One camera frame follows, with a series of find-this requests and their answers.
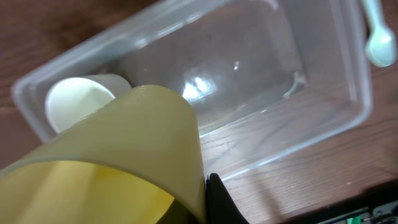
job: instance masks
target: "yellow cup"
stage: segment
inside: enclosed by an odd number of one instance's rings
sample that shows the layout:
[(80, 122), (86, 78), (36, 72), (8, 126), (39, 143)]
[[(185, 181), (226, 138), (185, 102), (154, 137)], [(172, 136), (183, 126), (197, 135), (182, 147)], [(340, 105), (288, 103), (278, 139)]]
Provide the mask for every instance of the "yellow cup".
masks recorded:
[(156, 223), (176, 203), (205, 223), (196, 117), (161, 86), (132, 89), (0, 171), (2, 223)]

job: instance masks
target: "spoon handle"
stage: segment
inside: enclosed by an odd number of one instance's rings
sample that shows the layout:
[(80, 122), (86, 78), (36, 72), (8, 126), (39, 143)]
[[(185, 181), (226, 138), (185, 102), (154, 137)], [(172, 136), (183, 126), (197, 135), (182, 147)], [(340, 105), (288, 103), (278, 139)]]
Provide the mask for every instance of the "spoon handle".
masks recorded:
[(372, 31), (385, 26), (380, 0), (362, 0), (362, 5)]

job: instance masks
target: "clear plastic container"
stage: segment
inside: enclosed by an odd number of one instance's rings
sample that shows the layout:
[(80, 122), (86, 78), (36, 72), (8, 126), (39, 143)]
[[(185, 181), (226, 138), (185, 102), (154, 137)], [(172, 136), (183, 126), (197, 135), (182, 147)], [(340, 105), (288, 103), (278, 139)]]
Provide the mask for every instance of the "clear plastic container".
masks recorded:
[(364, 121), (371, 111), (356, 1), (164, 0), (21, 78), (13, 97), (43, 140), (49, 88), (116, 73), (194, 108), (205, 172), (231, 178)]

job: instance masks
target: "plastic spoon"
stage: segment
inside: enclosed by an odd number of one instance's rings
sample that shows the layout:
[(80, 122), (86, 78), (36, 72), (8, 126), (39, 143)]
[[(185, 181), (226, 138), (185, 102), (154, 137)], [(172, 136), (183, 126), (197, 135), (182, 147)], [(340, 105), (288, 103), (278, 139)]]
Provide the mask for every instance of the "plastic spoon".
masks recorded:
[(386, 67), (396, 61), (396, 38), (384, 22), (380, 0), (362, 0), (371, 28), (371, 36), (366, 44), (368, 59), (378, 67)]

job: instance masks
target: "wood grain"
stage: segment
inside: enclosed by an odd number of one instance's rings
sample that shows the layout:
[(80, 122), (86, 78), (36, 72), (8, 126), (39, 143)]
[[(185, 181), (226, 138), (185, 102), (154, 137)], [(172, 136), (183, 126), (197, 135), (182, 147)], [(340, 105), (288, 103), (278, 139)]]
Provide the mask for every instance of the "wood grain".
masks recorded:
[[(153, 2), (0, 2), (0, 168), (39, 145), (12, 103), (14, 81)], [(396, 0), (383, 5), (398, 32)], [(372, 67), (372, 78), (374, 109), (364, 124), (225, 182), (248, 221), (277, 223), (397, 177), (398, 64)]]

